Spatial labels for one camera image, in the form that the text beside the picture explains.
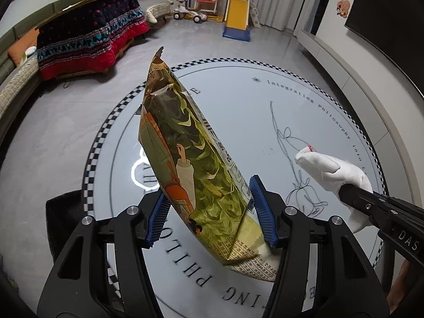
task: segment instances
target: round table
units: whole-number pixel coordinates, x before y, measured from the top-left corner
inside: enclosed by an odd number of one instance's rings
[[[307,145],[350,161],[367,174],[374,191],[385,183],[370,142],[334,99],[284,69],[251,60],[213,58],[173,67],[213,126],[245,179],[258,174],[267,190],[306,215],[346,219],[349,210],[294,162]],[[137,141],[144,84],[127,94],[107,117],[93,142],[83,178],[84,210],[97,220],[138,205],[158,188]],[[375,227],[356,238],[372,265],[382,241]],[[311,245],[304,309],[312,307],[316,245]],[[261,317],[272,283],[221,266],[171,208],[161,239],[143,250],[153,289],[165,317]],[[108,245],[110,281],[119,295],[113,245]]]

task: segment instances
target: tiled floor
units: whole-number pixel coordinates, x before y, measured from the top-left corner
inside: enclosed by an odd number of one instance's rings
[[[222,24],[174,21],[132,46],[106,76],[75,78],[39,98],[20,125],[0,170],[0,254],[20,295],[32,308],[52,267],[45,225],[45,202],[80,189],[91,143],[115,105],[147,75],[160,46],[169,66],[202,58],[232,57],[270,63],[313,82],[334,96],[296,38],[262,27],[251,42],[222,38]]]

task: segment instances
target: silver screw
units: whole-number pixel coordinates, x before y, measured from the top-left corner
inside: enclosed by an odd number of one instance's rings
[[[139,211],[139,209],[138,209],[137,206],[131,206],[131,207],[128,207],[127,214],[128,215],[135,215],[135,214],[138,213],[138,211]]]
[[[89,225],[89,224],[91,224],[91,222],[93,222],[93,217],[91,217],[91,216],[89,216],[89,215],[84,216],[84,217],[82,218],[82,224],[83,224],[83,225]]]
[[[340,216],[333,216],[331,218],[331,221],[333,222],[333,224],[335,225],[341,225],[343,223],[343,219]]]
[[[285,210],[287,215],[296,215],[297,209],[295,207],[287,207]]]

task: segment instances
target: black tv screen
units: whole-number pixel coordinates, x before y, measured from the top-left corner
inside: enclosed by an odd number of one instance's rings
[[[423,0],[354,0],[345,26],[378,48],[424,97]]]

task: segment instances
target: ride-on toy car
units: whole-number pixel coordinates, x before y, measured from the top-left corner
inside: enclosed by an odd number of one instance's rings
[[[190,14],[193,17],[193,21],[196,24],[199,24],[202,21],[206,21],[208,19],[208,16],[206,14],[197,13],[197,11],[195,11],[195,10],[187,9],[184,6],[184,2],[186,2],[186,1],[187,0],[177,0],[178,6],[177,6],[177,8],[174,9],[174,19],[175,20],[183,19],[185,17],[186,13]]]

